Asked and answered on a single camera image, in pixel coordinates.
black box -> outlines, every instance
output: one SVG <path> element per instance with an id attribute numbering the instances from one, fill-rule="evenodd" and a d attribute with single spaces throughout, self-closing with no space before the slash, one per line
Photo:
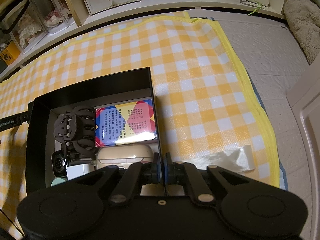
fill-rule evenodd
<path id="1" fill-rule="evenodd" d="M 27 195 L 50 186 L 50 181 L 54 179 L 51 160 L 55 151 L 53 126 L 59 114 L 80 105 L 95 107 L 146 97 L 152 99 L 157 144 L 161 154 L 150 68 L 89 79 L 35 98 L 27 137 Z"/>

yellow gingham blanket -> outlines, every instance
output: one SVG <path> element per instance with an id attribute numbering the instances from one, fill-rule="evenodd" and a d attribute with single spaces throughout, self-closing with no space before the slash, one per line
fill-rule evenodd
<path id="1" fill-rule="evenodd" d="M 273 129 L 219 23 L 174 15 L 104 27 L 51 49 L 0 84 L 0 117 L 49 91 L 149 66 L 163 153 L 176 161 L 249 144 L 256 169 L 246 176 L 278 187 Z M 27 130 L 24 123 L 0 133 L 0 203 L 11 219 L 26 195 Z M 20 237 L 4 217 L 1 226 Z"/>

doll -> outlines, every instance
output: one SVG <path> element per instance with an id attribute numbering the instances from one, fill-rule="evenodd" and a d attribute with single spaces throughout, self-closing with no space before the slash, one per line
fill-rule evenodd
<path id="1" fill-rule="evenodd" d="M 65 4 L 62 4 L 62 6 L 63 13 L 65 15 L 69 14 L 69 8 Z M 44 20 L 44 24 L 49 28 L 59 25 L 60 22 L 63 22 L 63 17 L 60 16 L 57 8 L 54 11 L 51 11 Z"/>
<path id="2" fill-rule="evenodd" d="M 37 23 L 26 11 L 18 22 L 19 43 L 24 49 L 32 43 L 42 31 L 41 25 Z"/>

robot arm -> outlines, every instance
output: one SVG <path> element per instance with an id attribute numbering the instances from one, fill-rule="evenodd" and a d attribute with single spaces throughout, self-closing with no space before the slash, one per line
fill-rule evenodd
<path id="1" fill-rule="evenodd" d="M 163 196 L 140 196 L 162 181 Z M 170 196 L 168 185 L 185 196 Z M 26 239 L 300 239 L 308 215 L 296 195 L 214 165 L 154 155 L 41 189 L 18 206 Z"/>

white shelf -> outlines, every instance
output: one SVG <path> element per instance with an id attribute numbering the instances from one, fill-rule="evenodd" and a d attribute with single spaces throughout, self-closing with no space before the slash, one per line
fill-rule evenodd
<path id="1" fill-rule="evenodd" d="M 254 7 L 241 4 L 240 0 L 141 0 L 140 2 L 121 5 L 119 7 L 89 16 L 82 26 L 77 27 L 76 24 L 73 24 L 56 35 L 46 36 L 30 51 L 28 51 L 26 54 L 20 55 L 17 60 L 10 64 L 10 66 L 8 66 L 2 73 L 0 73 L 0 81 L 4 80 L 17 67 L 24 64 L 36 54 L 41 53 L 57 42 L 60 42 L 61 40 L 88 28 L 134 14 L 182 7 L 222 7 L 242 9 L 247 11 L 254 10 Z M 282 14 L 277 13 L 272 7 L 260 9 L 258 12 L 278 18 L 284 18 Z"/>

